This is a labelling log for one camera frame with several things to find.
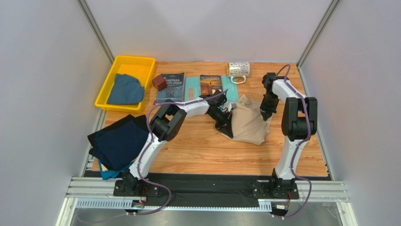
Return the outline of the beige t shirt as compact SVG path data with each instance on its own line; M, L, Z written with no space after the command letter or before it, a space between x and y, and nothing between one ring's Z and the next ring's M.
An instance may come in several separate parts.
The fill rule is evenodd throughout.
M260 102L242 95L235 102L232 116L233 141L261 145L268 135L272 118L264 121Z

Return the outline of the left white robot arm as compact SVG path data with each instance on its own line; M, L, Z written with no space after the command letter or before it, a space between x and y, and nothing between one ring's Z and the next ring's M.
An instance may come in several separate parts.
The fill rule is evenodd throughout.
M232 108L222 106L227 103L227 90L217 90L212 95L203 95L186 102L168 100L154 106L151 111L158 111L146 125L149 130L148 139L134 163L123 173L122 181L134 193L140 189L141 181L146 182L149 169L160 150L179 133L185 119L197 115L208 115L216 123L215 129L233 138Z

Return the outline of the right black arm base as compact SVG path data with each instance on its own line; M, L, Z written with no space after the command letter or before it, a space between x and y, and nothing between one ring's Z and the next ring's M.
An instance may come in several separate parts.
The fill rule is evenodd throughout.
M300 198L295 179L278 181L254 181L251 183L252 195L256 199L294 199Z

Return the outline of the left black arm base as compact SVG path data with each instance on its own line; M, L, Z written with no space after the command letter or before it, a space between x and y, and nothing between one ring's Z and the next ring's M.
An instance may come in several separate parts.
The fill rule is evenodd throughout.
M159 186L154 186L143 181L138 182L134 188L130 188L123 180L117 180L114 185L113 195L117 197L158 197Z

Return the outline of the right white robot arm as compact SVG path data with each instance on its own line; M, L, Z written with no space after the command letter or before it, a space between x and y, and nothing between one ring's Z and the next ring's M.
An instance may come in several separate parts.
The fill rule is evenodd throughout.
M264 121L276 113L279 101L284 103L281 120L284 146L271 176L270 189L291 191L295 187L300 155L311 136L317 132L318 101L301 94L285 76L267 73L262 78L262 84L266 89L260 105Z

